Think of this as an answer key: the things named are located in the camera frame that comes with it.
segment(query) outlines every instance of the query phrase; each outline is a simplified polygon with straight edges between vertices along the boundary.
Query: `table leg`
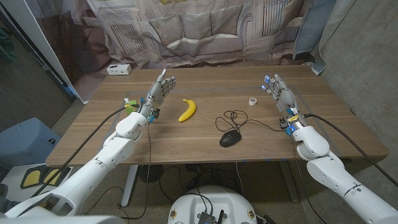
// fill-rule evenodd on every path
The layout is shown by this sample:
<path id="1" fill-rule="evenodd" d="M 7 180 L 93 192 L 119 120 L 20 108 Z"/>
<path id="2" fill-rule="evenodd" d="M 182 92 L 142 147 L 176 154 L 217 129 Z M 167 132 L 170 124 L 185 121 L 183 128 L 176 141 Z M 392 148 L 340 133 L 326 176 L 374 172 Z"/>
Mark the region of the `table leg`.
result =
<path id="1" fill-rule="evenodd" d="M 279 161 L 278 164 L 280 170 L 282 171 L 282 175 L 284 176 L 287 190 L 289 191 L 290 194 L 290 200 L 293 203 L 298 203 L 300 201 L 299 194 L 297 193 L 297 189 L 293 180 L 293 175 L 289 168 L 289 163 L 287 161 Z"/>
<path id="2" fill-rule="evenodd" d="M 122 197 L 121 206 L 127 207 L 130 204 L 131 192 L 136 179 L 138 165 L 130 166 L 129 174 L 127 175 L 126 186 L 124 186 L 124 193 Z"/>

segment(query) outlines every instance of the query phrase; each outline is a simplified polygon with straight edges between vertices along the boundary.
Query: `blue bin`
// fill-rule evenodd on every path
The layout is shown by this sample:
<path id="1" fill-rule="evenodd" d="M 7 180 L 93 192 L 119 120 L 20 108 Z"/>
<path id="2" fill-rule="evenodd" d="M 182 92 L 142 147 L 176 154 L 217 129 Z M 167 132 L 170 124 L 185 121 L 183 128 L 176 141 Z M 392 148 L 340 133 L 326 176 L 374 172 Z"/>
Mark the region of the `blue bin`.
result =
<path id="1" fill-rule="evenodd" d="M 0 165 L 11 169 L 44 163 L 59 140 L 60 137 L 37 118 L 16 124 L 0 133 Z"/>

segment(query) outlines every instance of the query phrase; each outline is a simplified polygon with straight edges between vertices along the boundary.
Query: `white box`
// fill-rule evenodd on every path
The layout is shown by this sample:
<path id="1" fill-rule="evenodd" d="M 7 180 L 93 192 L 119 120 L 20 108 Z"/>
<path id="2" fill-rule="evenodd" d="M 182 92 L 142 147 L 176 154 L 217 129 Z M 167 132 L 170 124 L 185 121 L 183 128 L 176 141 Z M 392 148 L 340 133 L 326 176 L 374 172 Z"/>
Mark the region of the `white box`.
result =
<path id="1" fill-rule="evenodd" d="M 131 65 L 110 65 L 107 69 L 110 75 L 128 75 L 132 68 Z"/>

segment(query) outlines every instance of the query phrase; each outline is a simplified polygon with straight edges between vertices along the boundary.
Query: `green connector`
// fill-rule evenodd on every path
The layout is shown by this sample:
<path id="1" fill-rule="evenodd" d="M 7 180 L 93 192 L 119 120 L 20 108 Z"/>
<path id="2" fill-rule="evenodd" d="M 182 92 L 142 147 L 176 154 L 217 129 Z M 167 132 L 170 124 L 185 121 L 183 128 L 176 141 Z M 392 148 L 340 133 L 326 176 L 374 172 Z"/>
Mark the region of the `green connector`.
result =
<path id="1" fill-rule="evenodd" d="M 130 105 L 136 105 L 137 104 L 137 100 L 129 101 L 129 104 Z M 135 107 L 126 108 L 126 112 L 127 112 L 128 115 L 130 115 L 132 112 L 136 112 L 136 111 L 137 111 L 137 108 L 135 108 Z"/>

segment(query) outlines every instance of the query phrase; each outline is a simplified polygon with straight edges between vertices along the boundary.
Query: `yellow object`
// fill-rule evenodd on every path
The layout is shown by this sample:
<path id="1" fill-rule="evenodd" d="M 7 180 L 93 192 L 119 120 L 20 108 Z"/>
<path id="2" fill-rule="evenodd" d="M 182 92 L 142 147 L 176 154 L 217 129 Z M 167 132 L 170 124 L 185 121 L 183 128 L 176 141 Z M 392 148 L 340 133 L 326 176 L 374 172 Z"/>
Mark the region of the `yellow object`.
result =
<path id="1" fill-rule="evenodd" d="M 188 119 L 189 117 L 192 116 L 193 112 L 195 112 L 195 110 L 197 109 L 197 105 L 193 100 L 186 100 L 186 99 L 182 99 L 182 101 L 187 102 L 189 107 L 186 110 L 186 112 L 184 112 L 180 118 L 178 119 L 179 122 L 185 121 L 186 119 Z"/>
<path id="2" fill-rule="evenodd" d="M 51 170 L 51 172 L 45 177 L 44 179 L 44 183 L 47 183 L 47 181 L 58 171 L 58 169 L 54 169 Z M 51 180 L 51 182 L 49 183 L 49 185 L 55 185 L 56 181 L 58 180 L 58 178 L 60 178 L 61 172 L 59 174 L 57 174 L 57 176 Z"/>
<path id="3" fill-rule="evenodd" d="M 296 115 L 296 116 L 294 116 L 294 117 L 289 118 L 288 121 L 294 121 L 295 119 L 298 119 L 298 118 L 299 118 L 299 116 Z"/>
<path id="4" fill-rule="evenodd" d="M 24 181 L 23 186 L 27 187 L 30 185 L 38 184 L 40 180 L 40 173 L 41 172 L 39 170 L 34 170 L 30 174 L 28 174 Z"/>

